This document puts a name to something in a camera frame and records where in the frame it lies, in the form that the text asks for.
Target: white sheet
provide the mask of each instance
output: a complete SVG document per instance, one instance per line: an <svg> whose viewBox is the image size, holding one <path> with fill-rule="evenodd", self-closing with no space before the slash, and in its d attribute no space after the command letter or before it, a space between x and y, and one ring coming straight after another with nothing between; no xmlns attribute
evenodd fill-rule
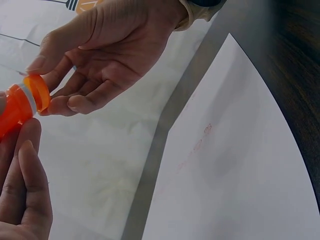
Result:
<svg viewBox="0 0 320 240"><path fill-rule="evenodd" d="M0 89L21 82L15 71L23 72L42 38L75 15L61 3L0 0ZM154 68L104 109L39 118L52 240L120 239L160 113L209 27L197 21L174 33Z"/></svg>
<svg viewBox="0 0 320 240"><path fill-rule="evenodd" d="M315 240L315 194L290 128L229 34L169 131L143 240Z"/></svg>

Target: bottle cap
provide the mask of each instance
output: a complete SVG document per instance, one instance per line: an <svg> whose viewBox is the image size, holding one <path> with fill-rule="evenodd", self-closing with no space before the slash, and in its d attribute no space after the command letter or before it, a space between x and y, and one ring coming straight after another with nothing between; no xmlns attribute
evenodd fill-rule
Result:
<svg viewBox="0 0 320 240"><path fill-rule="evenodd" d="M47 109L51 97L44 79L40 75L29 75L23 79L23 83L33 95L37 112L41 113L43 110Z"/></svg>

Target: white bottle rim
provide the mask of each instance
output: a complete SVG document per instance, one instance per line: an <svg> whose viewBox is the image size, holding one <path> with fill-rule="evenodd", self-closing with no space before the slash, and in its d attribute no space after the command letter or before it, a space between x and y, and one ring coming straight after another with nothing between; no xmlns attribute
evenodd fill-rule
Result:
<svg viewBox="0 0 320 240"><path fill-rule="evenodd" d="M34 96L32 95L32 92L23 83L18 84L18 86L21 88L21 90L24 92L26 98L28 99L30 107L32 109L32 115L34 116L37 112L37 105L36 105L36 101L34 99Z"/></svg>

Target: prescription bottle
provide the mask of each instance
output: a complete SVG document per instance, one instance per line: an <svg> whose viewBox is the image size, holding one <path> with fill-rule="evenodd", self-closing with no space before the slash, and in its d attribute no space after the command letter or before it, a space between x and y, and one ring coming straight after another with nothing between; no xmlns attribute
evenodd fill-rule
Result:
<svg viewBox="0 0 320 240"><path fill-rule="evenodd" d="M0 138L16 125L45 110L50 103L48 87L39 75L29 75L20 84L12 85L6 94L6 105L0 115Z"/></svg>

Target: wrist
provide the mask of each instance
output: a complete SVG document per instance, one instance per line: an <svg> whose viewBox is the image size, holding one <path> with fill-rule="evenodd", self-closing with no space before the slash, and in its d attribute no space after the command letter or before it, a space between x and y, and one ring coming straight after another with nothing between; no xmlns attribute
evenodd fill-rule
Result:
<svg viewBox="0 0 320 240"><path fill-rule="evenodd" d="M160 21L172 30L188 17L188 12L179 0L148 0L152 8L160 14Z"/></svg>

